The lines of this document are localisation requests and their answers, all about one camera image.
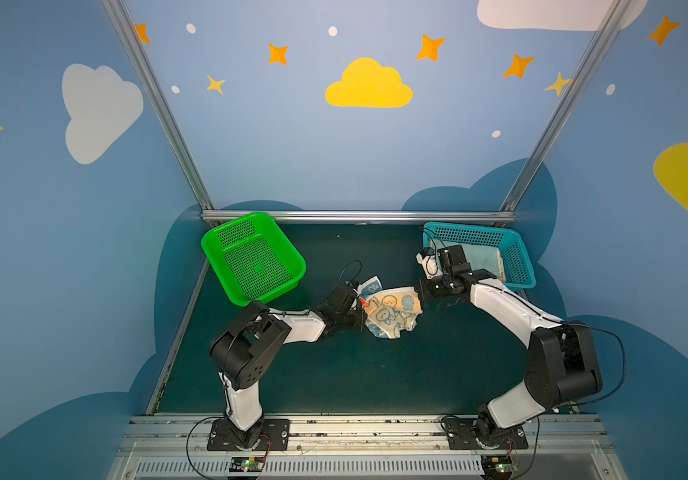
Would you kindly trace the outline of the teal yellow patterned towel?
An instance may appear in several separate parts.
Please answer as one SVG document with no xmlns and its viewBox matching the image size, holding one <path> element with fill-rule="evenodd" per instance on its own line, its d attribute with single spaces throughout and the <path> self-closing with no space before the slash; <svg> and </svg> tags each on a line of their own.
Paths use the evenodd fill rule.
<svg viewBox="0 0 688 480">
<path fill-rule="evenodd" d="M 462 244 L 462 249 L 473 270 L 484 269 L 498 280 L 506 280 L 503 259 L 497 247 Z"/>
</svg>

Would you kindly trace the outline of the blue bunny print towel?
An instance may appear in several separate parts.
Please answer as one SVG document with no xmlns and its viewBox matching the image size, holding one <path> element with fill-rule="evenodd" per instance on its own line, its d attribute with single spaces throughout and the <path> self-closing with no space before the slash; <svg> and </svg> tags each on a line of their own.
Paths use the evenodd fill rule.
<svg viewBox="0 0 688 480">
<path fill-rule="evenodd" d="M 364 302 L 365 326 L 377 338 L 399 339 L 410 332 L 423 313 L 421 301 L 413 287 L 385 289 L 377 276 L 366 280 L 358 289 Z"/>
</svg>

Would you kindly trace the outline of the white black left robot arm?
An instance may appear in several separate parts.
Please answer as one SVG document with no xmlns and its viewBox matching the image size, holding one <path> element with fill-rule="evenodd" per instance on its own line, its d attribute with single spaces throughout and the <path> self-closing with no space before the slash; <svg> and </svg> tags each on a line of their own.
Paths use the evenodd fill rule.
<svg viewBox="0 0 688 480">
<path fill-rule="evenodd" d="M 355 280 L 340 281 L 318 306 L 303 311 L 251 301 L 211 342 L 208 354 L 223 384 L 227 424 L 241 443 L 252 444 L 260 434 L 259 381 L 281 347 L 363 330 L 367 314 L 358 287 Z"/>
</svg>

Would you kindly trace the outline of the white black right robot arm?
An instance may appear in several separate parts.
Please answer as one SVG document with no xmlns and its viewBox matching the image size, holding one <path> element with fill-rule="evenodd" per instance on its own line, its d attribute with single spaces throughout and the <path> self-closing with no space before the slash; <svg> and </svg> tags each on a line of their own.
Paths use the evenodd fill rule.
<svg viewBox="0 0 688 480">
<path fill-rule="evenodd" d="M 565 322 L 507 288 L 491 271 L 475 269 L 463 247 L 424 248 L 416 255 L 422 301 L 467 299 L 507 328 L 526 349 L 524 378 L 478 411 L 475 435 L 492 444 L 548 410 L 600 392 L 603 380 L 591 329 Z"/>
</svg>

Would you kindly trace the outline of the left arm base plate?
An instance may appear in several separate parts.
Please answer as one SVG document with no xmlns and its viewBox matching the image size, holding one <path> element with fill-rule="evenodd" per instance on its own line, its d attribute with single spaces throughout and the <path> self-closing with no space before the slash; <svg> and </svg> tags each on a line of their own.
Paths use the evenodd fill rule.
<svg viewBox="0 0 688 480">
<path fill-rule="evenodd" d="M 213 422 L 207 442 L 208 451 L 286 451 L 290 420 L 260 418 L 248 430 L 240 430 L 228 418 Z"/>
</svg>

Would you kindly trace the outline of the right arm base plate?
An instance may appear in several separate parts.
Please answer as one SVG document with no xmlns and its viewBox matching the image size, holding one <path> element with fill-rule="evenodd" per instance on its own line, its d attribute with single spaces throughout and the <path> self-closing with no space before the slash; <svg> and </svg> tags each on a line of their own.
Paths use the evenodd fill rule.
<svg viewBox="0 0 688 480">
<path fill-rule="evenodd" d="M 451 450 L 520 450 L 529 447 L 521 425 L 503 429 L 486 418 L 446 415 L 440 419 L 440 426 Z"/>
</svg>

